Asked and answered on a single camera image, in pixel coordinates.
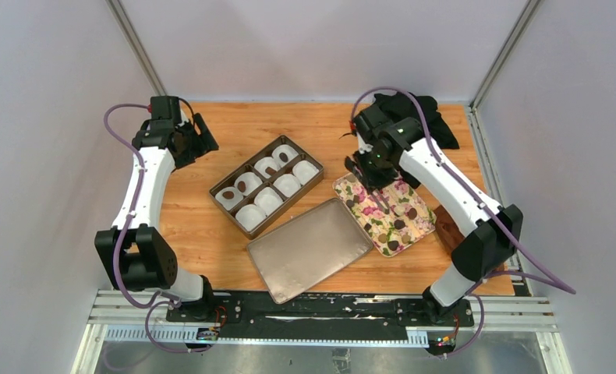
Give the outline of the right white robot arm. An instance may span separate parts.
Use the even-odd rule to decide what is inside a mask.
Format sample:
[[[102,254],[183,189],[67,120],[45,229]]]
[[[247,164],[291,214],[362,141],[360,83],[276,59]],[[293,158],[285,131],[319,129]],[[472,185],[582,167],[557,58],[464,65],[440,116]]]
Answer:
[[[418,182],[463,236],[449,268],[423,292],[424,318],[442,325],[475,284],[517,253],[523,214],[515,205],[502,206],[460,172],[429,134],[423,115],[395,122],[371,105],[352,117],[350,128],[359,148],[345,165],[368,191],[390,185],[396,175]]]

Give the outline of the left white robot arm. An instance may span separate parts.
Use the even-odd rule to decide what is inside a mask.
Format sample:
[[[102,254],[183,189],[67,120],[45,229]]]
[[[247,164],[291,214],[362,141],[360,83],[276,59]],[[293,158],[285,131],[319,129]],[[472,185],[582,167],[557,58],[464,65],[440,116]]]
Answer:
[[[152,309],[166,304],[198,322],[216,312],[213,289],[205,276],[180,267],[177,255],[159,231],[162,203],[171,173],[219,146],[200,114],[177,96],[155,96],[143,109],[149,114],[131,140],[120,136],[109,118],[106,131],[133,156],[122,206],[111,227],[98,231],[95,249],[114,289],[132,306]]]

